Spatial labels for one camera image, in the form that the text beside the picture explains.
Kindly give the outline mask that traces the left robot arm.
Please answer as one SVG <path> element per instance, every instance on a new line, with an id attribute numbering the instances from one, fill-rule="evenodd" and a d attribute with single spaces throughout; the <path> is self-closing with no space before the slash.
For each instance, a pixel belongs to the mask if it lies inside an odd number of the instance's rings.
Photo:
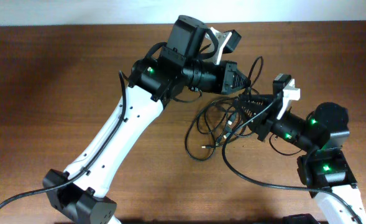
<path id="1" fill-rule="evenodd" d="M 166 42 L 155 44 L 122 81 L 118 106 L 89 146 L 65 170 L 43 179 L 51 206 L 75 223 L 115 223 L 117 205 L 107 197 L 118 168 L 145 129 L 184 87 L 229 95 L 247 88 L 235 62 L 240 34 L 219 32 L 190 16 L 180 16 Z"/>

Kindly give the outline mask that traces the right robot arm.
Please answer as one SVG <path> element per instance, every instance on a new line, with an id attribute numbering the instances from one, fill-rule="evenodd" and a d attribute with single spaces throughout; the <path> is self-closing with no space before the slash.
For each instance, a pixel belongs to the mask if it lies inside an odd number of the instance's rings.
<path id="1" fill-rule="evenodd" d="M 276 136 L 303 151 L 297 158 L 302 183 L 328 223 L 366 223 L 357 181 L 342 152 L 350 135 L 348 110 L 320 104 L 306 118 L 290 112 L 281 94 L 240 96 L 234 107 L 258 139 Z"/>

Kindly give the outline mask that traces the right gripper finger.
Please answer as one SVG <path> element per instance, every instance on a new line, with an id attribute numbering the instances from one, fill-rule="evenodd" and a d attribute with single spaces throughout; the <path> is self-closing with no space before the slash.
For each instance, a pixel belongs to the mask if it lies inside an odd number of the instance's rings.
<path id="1" fill-rule="evenodd" d="M 251 95 L 251 94 L 240 94 L 237 99 L 238 107 L 267 107 L 275 101 L 273 95 Z"/>
<path id="2" fill-rule="evenodd" d="M 258 115 L 247 124 L 249 128 L 256 128 L 267 114 L 266 112 L 262 112 L 267 107 L 265 103 L 238 102 L 236 107 L 244 123 Z"/>

